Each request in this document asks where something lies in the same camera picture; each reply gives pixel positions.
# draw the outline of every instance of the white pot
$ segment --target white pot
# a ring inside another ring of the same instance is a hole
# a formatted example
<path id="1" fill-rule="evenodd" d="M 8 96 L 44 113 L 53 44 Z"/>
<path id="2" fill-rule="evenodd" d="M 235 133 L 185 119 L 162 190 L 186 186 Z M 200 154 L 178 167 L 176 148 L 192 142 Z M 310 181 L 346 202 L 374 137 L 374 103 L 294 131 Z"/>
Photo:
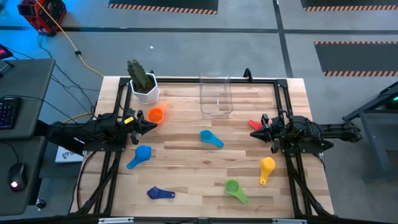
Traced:
<path id="1" fill-rule="evenodd" d="M 131 86 L 132 92 L 138 97 L 138 99 L 141 101 L 141 103 L 148 105 L 148 104 L 157 102 L 157 99 L 159 98 L 159 88 L 157 87 L 155 75 L 152 73 L 146 73 L 146 75 L 151 76 L 155 81 L 155 86 L 153 87 L 153 89 L 150 92 L 138 93 L 138 92 L 134 91 L 132 80 L 130 81 L 130 86 Z"/>

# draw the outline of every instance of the keyboard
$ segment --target keyboard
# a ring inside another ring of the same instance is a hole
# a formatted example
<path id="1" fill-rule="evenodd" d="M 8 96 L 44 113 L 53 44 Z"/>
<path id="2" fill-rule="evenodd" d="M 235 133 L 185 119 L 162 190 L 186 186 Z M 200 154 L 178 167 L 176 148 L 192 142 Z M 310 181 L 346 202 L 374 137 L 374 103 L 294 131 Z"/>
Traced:
<path id="1" fill-rule="evenodd" d="M 0 99 L 0 130 L 13 129 L 18 116 L 19 97 L 7 97 Z"/>

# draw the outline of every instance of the floor mat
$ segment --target floor mat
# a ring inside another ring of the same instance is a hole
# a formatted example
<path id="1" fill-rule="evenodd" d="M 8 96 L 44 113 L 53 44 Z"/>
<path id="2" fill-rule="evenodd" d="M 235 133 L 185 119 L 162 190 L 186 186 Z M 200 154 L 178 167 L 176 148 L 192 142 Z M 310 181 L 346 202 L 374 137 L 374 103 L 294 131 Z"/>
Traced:
<path id="1" fill-rule="evenodd" d="M 327 77 L 398 77 L 397 41 L 316 41 Z"/>
<path id="2" fill-rule="evenodd" d="M 301 3 L 308 12 L 398 9 L 398 0 L 301 0 Z"/>
<path id="3" fill-rule="evenodd" d="M 218 12 L 218 0 L 109 0 L 108 7 L 215 15 Z"/>

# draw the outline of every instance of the green measuring cup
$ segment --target green measuring cup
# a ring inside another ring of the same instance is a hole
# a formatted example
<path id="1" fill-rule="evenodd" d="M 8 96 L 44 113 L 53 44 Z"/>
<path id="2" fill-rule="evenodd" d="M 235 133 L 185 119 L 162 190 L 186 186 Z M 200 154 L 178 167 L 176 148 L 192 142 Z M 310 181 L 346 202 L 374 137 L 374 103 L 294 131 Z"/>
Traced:
<path id="1" fill-rule="evenodd" d="M 227 194 L 235 196 L 239 199 L 243 204 L 248 203 L 248 198 L 243 192 L 242 187 L 239 185 L 238 181 L 236 180 L 225 180 L 225 190 Z"/>

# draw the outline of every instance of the clear plastic container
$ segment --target clear plastic container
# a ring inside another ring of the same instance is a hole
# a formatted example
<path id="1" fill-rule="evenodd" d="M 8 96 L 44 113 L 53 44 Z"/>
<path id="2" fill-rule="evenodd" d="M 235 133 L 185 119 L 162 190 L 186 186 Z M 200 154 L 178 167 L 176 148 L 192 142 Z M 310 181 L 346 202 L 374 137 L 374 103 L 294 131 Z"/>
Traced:
<path id="1" fill-rule="evenodd" d="M 205 119 L 229 117 L 234 106 L 228 74 L 200 74 L 200 109 Z"/>

